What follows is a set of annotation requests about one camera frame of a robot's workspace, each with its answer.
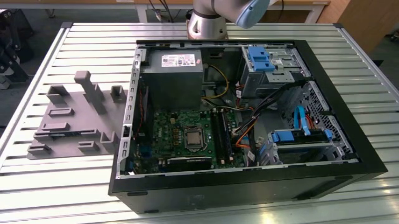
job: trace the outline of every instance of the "cpu socket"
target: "cpu socket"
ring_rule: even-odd
[[[203,149],[203,130],[201,127],[185,127],[185,147],[191,152]]]

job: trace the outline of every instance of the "wooden table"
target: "wooden table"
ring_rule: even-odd
[[[159,0],[153,0],[155,8],[163,9]],[[167,0],[171,9],[191,9],[193,0]],[[285,0],[285,10],[310,11],[306,23],[317,23],[330,0]],[[38,9],[123,9],[138,10],[139,21],[149,22],[146,10],[153,9],[150,0],[0,0],[0,8]],[[269,10],[282,10],[282,1]]]

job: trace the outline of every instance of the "ram slot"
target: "ram slot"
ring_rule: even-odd
[[[219,116],[218,111],[211,111],[211,127],[213,127],[213,135],[215,142],[215,153],[217,153],[217,161],[218,164],[225,164],[225,154],[223,154],[223,139],[219,127]]]
[[[222,122],[222,130],[221,130],[221,136],[223,139],[223,149],[225,149],[225,159],[226,161],[233,161],[233,147],[231,147],[231,141],[230,141],[230,133],[229,133],[229,126],[227,126],[227,120],[226,120],[226,115],[225,112],[219,112],[219,120]]]

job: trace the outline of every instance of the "slotted aluminum table surface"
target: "slotted aluminum table surface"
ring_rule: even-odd
[[[398,91],[345,29],[332,24],[266,24],[230,39],[303,39],[326,68],[389,172],[322,199],[137,215],[107,195],[113,155],[31,161],[27,148],[49,105],[51,84],[82,91],[78,70],[103,90],[127,89],[137,40],[186,39],[185,23],[75,23],[57,36],[0,140],[0,222],[17,223],[398,223]]]

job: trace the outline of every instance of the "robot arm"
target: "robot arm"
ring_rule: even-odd
[[[225,39],[226,19],[242,28],[251,28],[267,7],[278,0],[195,0],[189,24],[193,39]]]

